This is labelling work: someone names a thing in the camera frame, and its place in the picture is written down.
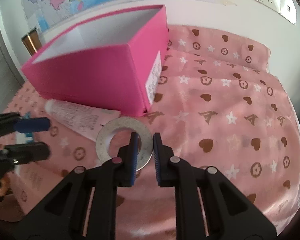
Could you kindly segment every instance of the pink box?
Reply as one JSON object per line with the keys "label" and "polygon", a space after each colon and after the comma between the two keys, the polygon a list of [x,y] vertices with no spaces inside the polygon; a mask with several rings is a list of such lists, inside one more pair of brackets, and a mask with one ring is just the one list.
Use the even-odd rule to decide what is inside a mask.
{"label": "pink box", "polygon": [[151,107],[168,43],[164,5],[82,21],[22,67],[39,94],[142,116]]}

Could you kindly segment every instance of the gold cup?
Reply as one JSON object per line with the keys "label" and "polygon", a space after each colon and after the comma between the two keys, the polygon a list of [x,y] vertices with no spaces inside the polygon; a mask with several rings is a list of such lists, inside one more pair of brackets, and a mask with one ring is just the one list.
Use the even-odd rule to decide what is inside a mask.
{"label": "gold cup", "polygon": [[35,54],[38,51],[38,49],[42,47],[36,28],[28,32],[25,36],[21,38],[21,40],[23,44],[26,46],[31,56]]}

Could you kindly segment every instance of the wall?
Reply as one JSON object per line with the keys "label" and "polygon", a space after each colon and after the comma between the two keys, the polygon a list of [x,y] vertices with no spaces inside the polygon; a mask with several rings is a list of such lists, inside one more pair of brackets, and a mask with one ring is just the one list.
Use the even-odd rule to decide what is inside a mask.
{"label": "wall", "polygon": [[[271,49],[269,68],[277,76],[287,91],[300,118],[300,8],[297,5],[297,23],[292,25],[286,19],[266,6],[253,0],[222,0],[221,3],[209,3],[200,0],[118,0],[88,9],[68,18],[42,34],[43,41],[51,40],[55,35],[88,17],[147,4],[165,4],[169,24],[185,24],[221,29],[259,41]],[[17,4],[12,12],[11,4]],[[1,16],[12,52],[19,64],[23,64],[29,55],[21,48],[20,38],[26,33],[24,15],[20,1],[0,0]],[[20,29],[15,22],[22,25]]]}

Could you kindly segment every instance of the silver rivet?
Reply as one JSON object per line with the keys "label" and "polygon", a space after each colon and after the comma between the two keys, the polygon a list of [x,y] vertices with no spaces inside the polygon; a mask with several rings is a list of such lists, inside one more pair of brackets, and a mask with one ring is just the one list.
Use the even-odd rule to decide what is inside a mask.
{"label": "silver rivet", "polygon": [[172,157],[170,158],[170,161],[171,161],[172,163],[178,163],[178,162],[180,161],[180,158],[179,158],[178,156],[172,156]]}
{"label": "silver rivet", "polygon": [[85,170],[86,170],[86,168],[83,167],[83,166],[77,166],[77,167],[74,168],[74,172],[75,172],[76,174],[83,173]]}
{"label": "silver rivet", "polygon": [[207,171],[210,174],[216,174],[218,170],[217,170],[217,168],[210,166],[210,167],[208,167]]}
{"label": "silver rivet", "polygon": [[120,157],[114,157],[112,158],[112,162],[115,164],[119,164],[122,162],[122,159]]}

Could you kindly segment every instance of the metal screw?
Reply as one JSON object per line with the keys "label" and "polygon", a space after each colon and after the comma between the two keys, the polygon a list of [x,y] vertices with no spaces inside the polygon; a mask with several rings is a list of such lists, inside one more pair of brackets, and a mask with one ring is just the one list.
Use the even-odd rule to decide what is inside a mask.
{"label": "metal screw", "polygon": [[74,168],[74,172],[75,172],[76,174],[83,173],[85,170],[86,170],[86,168],[83,167],[83,166],[77,166],[77,167]]}
{"label": "metal screw", "polygon": [[208,171],[210,174],[216,174],[216,173],[218,172],[217,168],[216,168],[216,167],[213,167],[213,166],[208,167],[207,171]]}
{"label": "metal screw", "polygon": [[178,163],[178,162],[180,161],[180,158],[179,158],[178,156],[172,156],[172,157],[170,158],[170,161],[171,161],[172,163]]}
{"label": "metal screw", "polygon": [[114,157],[112,158],[112,162],[115,164],[119,164],[122,162],[122,159],[120,157]]}

